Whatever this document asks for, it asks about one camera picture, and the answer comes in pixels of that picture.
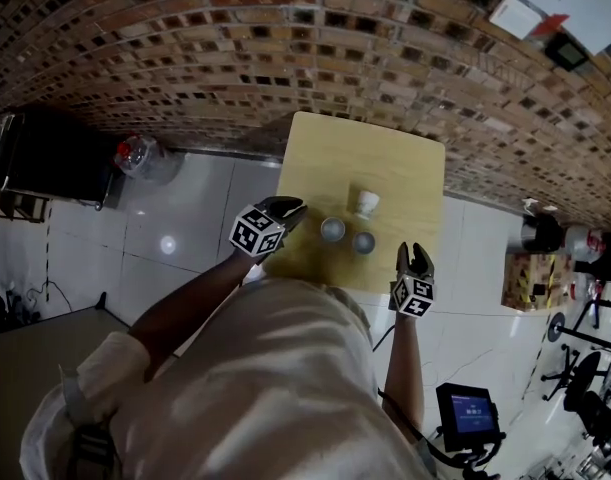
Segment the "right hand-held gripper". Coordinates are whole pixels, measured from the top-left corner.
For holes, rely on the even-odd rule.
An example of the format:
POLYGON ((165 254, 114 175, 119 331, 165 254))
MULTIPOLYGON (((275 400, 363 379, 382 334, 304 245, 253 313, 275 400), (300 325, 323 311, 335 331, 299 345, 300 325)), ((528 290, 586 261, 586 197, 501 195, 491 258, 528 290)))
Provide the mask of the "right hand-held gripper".
POLYGON ((396 270, 396 279, 390 283, 389 309, 422 317, 434 303, 434 263, 417 242, 410 261, 408 245, 402 242, 397 250, 396 270))

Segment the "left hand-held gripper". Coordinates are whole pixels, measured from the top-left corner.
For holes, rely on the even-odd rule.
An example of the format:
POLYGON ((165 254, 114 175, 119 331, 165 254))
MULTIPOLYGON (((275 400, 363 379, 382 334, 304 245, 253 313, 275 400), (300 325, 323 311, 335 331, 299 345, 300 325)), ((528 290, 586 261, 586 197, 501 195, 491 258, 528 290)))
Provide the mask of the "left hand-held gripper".
POLYGON ((275 252, 304 219, 308 206, 292 196, 270 196, 247 205, 235 218, 229 242, 252 258, 275 252))

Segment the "person's left forearm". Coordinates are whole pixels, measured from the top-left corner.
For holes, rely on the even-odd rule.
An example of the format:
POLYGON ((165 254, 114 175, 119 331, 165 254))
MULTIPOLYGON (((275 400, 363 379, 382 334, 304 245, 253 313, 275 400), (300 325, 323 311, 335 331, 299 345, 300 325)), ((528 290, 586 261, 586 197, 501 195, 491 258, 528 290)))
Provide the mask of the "person's left forearm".
POLYGON ((257 263, 257 259, 235 251, 152 305, 137 319, 129 335, 149 354, 149 366, 144 373, 146 382, 206 323, 257 263))

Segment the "person's right forearm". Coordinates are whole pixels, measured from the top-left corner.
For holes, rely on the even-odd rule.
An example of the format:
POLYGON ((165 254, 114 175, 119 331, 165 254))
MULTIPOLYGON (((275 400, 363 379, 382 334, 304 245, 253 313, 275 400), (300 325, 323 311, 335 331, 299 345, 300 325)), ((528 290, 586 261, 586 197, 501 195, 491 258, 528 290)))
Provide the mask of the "person's right forearm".
POLYGON ((414 444, 416 438, 405 421, 408 420, 418 430, 422 429, 425 408, 422 366, 416 320, 400 313, 396 314, 384 393, 405 417, 401 418, 388 400, 382 402, 383 410, 405 439, 414 444))

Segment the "cardboard box with striped tape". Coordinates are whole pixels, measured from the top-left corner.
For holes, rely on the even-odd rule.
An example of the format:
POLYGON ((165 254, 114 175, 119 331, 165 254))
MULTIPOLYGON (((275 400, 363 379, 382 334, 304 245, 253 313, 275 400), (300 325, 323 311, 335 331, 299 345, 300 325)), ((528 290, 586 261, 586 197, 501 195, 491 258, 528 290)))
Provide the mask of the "cardboard box with striped tape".
POLYGON ((566 254, 508 253, 501 305, 521 312, 550 310, 570 300, 573 262, 566 254))

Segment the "black and silver bucket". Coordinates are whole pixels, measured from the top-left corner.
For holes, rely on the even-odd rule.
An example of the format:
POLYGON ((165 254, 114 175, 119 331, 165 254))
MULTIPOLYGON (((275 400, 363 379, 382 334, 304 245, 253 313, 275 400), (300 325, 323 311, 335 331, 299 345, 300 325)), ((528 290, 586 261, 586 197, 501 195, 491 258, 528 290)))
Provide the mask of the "black and silver bucket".
POLYGON ((549 254, 557 252, 564 230, 550 214, 523 215, 520 228, 508 237, 508 253, 549 254))

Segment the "black stand with round base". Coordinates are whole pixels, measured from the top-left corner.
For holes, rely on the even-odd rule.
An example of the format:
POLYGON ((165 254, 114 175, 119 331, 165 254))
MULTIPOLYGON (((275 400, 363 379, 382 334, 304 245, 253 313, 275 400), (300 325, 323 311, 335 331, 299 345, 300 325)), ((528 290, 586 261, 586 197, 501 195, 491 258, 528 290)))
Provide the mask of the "black stand with round base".
POLYGON ((599 329, 600 328, 599 310, 601 308, 611 309, 611 301, 603 300, 603 299, 588 300, 586 304, 584 305, 583 309, 581 310, 580 314, 578 315, 572 327, 568 327, 566 325, 565 315, 562 312, 556 313, 549 323, 548 330, 547 330, 547 339, 551 343, 555 343, 562 335, 567 335, 577 340, 580 340, 582 342, 586 342, 591 345, 594 345, 598 347, 599 349, 603 349, 603 350, 611 352, 611 341, 598 338, 596 336, 590 335, 585 332, 581 332, 579 330, 580 325, 583 323, 586 315, 591 310, 594 310, 594 316, 595 316, 594 323, 597 324, 597 326, 594 327, 594 329, 595 330, 599 329))

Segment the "clear plastic bottle red cap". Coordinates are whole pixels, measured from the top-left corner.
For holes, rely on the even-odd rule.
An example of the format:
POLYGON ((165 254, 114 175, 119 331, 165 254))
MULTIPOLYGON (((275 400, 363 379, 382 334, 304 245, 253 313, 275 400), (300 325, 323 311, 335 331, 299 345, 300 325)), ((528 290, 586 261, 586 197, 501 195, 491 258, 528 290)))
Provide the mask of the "clear plastic bottle red cap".
POLYGON ((113 163, 132 179, 165 185, 178 174, 183 159, 152 137, 131 134, 117 145, 113 163))

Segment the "small black monitor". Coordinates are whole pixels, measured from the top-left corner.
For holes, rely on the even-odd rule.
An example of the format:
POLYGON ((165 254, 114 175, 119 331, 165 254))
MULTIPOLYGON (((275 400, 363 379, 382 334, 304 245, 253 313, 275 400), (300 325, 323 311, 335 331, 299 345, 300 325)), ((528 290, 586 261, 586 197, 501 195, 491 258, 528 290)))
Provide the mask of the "small black monitor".
POLYGON ((498 411, 487 389, 443 383, 436 397, 447 452, 479 449, 501 438, 498 411))

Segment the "clear water jug red label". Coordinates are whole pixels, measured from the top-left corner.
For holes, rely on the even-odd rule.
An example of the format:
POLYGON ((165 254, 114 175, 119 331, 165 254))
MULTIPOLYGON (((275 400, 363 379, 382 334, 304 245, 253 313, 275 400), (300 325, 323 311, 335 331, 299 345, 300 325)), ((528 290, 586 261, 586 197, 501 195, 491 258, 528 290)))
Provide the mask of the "clear water jug red label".
POLYGON ((593 263, 603 255, 606 245, 600 230, 572 225, 565 230, 563 248, 574 261, 593 263))

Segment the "clear water jug red cap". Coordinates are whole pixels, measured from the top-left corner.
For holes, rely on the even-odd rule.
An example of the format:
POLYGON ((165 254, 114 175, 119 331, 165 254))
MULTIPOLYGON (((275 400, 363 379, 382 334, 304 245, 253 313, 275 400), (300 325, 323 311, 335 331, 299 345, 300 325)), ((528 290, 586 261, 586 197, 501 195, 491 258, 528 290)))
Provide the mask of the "clear water jug red cap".
POLYGON ((570 296, 575 301, 594 300, 602 294, 605 283, 591 275, 575 273, 570 296))

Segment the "person's beige clothing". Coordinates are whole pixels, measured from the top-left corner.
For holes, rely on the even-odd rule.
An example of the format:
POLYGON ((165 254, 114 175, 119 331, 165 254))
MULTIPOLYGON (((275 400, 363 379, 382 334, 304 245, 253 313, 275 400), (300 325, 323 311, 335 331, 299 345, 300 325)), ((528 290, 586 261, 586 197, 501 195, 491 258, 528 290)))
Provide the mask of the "person's beige clothing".
POLYGON ((123 480, 431 480, 380 407, 372 337, 344 291, 264 279, 228 298, 152 380, 113 332, 43 399, 24 432, 27 480, 68 480, 75 426, 109 426, 123 480))

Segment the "tall black cabinet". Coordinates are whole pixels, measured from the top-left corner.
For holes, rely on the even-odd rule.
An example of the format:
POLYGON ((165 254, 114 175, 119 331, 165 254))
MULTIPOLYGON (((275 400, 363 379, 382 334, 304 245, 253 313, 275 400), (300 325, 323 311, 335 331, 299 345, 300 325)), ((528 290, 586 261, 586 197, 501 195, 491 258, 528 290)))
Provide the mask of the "tall black cabinet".
POLYGON ((611 257, 601 257, 592 263, 577 261, 574 271, 591 275, 599 281, 611 282, 611 257))

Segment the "black office chair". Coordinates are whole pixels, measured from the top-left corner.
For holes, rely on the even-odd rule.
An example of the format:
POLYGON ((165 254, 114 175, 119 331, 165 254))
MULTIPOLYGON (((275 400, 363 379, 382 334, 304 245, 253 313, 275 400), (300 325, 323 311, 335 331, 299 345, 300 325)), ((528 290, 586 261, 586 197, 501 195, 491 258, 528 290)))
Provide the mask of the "black office chair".
POLYGON ((579 360, 578 350, 567 344, 563 344, 561 350, 565 353, 563 369, 540 378, 541 382, 556 381, 552 392, 543 395, 542 400, 549 402, 559 391, 563 391, 564 410, 576 414, 588 434, 594 437, 611 435, 611 408, 597 392, 590 389, 595 378, 607 376, 606 370, 599 369, 601 353, 591 352, 579 360))

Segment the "dark low cabinet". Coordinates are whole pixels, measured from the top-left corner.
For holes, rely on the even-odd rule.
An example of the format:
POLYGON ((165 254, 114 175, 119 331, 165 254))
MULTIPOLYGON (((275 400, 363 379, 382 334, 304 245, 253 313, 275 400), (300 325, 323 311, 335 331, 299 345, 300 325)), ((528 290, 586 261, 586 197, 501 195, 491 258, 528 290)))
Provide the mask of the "dark low cabinet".
POLYGON ((51 110, 0 114, 0 190, 102 206, 117 140, 51 110))

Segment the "small white paper note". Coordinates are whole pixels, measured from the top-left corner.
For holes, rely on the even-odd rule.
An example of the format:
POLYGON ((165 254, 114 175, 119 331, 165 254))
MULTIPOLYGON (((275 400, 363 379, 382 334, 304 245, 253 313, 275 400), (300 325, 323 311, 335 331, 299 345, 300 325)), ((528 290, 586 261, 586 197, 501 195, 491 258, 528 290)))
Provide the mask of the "small white paper note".
POLYGON ((542 16, 521 0, 502 0, 489 21, 523 40, 542 22, 542 16))

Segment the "red arrow sticker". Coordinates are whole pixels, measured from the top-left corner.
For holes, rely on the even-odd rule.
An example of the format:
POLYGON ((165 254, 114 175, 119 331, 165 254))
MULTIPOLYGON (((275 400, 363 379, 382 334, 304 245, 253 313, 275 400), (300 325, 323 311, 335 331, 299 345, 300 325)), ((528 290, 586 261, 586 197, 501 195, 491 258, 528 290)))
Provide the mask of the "red arrow sticker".
POLYGON ((569 15, 567 14, 552 14, 547 16, 531 31, 531 35, 543 36, 555 33, 568 19, 569 15))

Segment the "grey table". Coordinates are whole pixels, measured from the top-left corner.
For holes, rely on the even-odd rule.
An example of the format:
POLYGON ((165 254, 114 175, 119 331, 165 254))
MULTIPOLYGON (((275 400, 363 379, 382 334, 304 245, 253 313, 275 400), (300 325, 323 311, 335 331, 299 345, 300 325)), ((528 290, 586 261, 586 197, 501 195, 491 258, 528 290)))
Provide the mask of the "grey table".
POLYGON ((77 367, 110 332, 126 329, 108 311, 87 308, 0 333, 0 480, 23 480, 22 435, 59 368, 77 367))

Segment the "black wall device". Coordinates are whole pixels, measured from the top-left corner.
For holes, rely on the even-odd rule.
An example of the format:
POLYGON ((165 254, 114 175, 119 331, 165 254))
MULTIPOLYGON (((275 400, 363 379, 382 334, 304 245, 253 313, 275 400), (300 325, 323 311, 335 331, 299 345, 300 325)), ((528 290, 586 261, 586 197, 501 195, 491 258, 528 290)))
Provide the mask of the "black wall device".
POLYGON ((574 71, 588 61, 584 51, 568 35, 560 32, 546 44, 544 54, 567 72, 574 71))

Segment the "wooden shelf frame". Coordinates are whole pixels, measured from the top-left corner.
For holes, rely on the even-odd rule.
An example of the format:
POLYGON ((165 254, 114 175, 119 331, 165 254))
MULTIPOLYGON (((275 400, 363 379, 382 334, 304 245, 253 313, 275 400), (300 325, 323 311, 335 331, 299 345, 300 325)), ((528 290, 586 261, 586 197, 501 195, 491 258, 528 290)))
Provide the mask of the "wooden shelf frame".
POLYGON ((42 223, 48 202, 47 198, 0 190, 0 219, 42 223))

